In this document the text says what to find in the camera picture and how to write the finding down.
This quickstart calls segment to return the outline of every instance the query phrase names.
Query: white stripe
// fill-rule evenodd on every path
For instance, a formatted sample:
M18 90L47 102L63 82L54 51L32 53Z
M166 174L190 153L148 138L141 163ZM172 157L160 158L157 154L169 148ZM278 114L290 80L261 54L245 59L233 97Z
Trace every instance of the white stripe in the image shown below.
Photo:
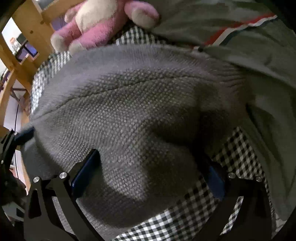
M212 46L217 46L217 45L220 45L224 39L226 39L226 37L231 34L232 32L234 31L239 31L239 30L243 30L247 27L258 27L260 26L262 23L266 22L266 21L269 21L269 20L273 20L273 19L276 19L277 18L277 15L274 15L272 17L268 17L268 18L262 18L260 19L258 22L256 23L248 23L248 24L243 24L237 28L228 28L226 29L217 39L216 41L212 44Z

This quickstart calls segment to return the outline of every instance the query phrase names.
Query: plush toy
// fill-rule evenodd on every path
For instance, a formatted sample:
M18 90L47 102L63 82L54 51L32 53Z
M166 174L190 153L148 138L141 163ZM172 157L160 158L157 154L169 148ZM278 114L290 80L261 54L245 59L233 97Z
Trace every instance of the plush toy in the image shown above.
M150 29L159 20L156 9L141 1L86 0L69 9L64 27L51 37L58 52L73 55L84 49L104 46L130 18L136 25Z

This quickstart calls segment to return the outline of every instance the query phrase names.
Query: checkered blanket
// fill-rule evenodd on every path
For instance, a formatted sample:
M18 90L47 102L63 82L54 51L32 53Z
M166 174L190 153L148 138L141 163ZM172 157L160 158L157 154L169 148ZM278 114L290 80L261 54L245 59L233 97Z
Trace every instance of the checkered blanket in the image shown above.
M143 29L128 23L109 44L171 44L168 40L146 33ZM31 95L31 113L38 107L38 101L43 90L53 76L69 61L68 52L55 53L50 55L35 74ZM237 127L226 140L221 150L212 157L212 160L219 163L227 172L234 172L239 178L254 178L261 176L270 200L268 183L257 156L249 145L243 130ZM231 230L243 197L237 199L233 213L229 217L221 234ZM191 240L207 222L219 204L209 190L204 178L198 177L198 181L184 198L174 206L169 207L162 213L152 217L139 225L127 230L125 233L114 238L119 240ZM284 224L275 214L270 201L273 231L279 231Z

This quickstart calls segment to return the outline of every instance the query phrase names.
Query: wooden furniture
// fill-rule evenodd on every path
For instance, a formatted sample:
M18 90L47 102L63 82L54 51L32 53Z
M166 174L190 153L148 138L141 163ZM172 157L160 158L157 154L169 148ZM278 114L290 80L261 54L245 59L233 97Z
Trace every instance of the wooden furniture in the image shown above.
M0 35L0 59L10 71L7 81L0 92L0 127L3 128L5 112L11 95L11 89L16 80L30 93L32 80L38 67L53 52L50 37L54 30L51 22L63 15L70 7L83 0L55 0L44 10L41 10L36 0L5 1L0 10L0 30L2 31L12 17L28 42L37 50L35 57L27 54L21 61L15 58L4 38Z

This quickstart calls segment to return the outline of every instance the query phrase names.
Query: silver bolt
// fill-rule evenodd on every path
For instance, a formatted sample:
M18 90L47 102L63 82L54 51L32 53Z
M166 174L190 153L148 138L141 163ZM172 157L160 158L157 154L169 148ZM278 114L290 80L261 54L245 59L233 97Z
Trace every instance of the silver bolt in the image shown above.
M260 182L262 182L262 178L261 177L256 177L256 181L260 183Z
M66 172L62 172L62 173L59 175L60 179L64 179L66 176L67 176L67 173L66 173Z
M37 183L39 182L39 180L40 180L40 177L34 177L33 182Z
M228 177L234 179L236 175L233 172L228 173Z

